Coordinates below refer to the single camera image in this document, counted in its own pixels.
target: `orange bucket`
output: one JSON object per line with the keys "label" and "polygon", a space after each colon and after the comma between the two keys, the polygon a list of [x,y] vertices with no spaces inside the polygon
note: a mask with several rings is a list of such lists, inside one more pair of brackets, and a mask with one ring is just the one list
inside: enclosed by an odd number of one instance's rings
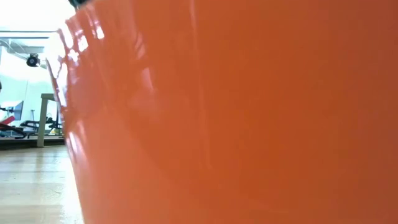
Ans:
{"label": "orange bucket", "polygon": [[50,71],[86,223],[397,223],[395,0],[103,0]]}

